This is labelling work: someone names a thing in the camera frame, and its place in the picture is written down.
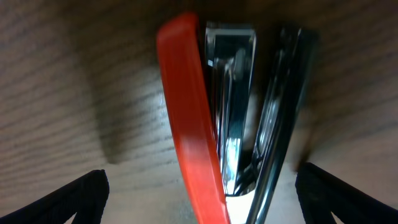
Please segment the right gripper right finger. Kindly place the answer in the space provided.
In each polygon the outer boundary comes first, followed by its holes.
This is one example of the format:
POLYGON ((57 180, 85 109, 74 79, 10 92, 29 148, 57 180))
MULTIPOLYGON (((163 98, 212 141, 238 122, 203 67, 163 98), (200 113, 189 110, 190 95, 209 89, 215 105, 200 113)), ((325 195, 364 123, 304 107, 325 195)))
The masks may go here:
POLYGON ((397 210, 315 164, 298 168, 295 188, 306 223, 397 223, 397 210))

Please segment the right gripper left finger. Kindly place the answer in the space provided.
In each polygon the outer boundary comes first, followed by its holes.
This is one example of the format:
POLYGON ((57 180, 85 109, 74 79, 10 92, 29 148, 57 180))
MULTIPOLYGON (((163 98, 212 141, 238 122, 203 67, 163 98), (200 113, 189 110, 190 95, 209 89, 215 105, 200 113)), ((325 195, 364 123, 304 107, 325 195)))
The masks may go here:
POLYGON ((1 217, 2 224, 100 224, 109 197, 105 170, 93 170, 56 191, 1 217))

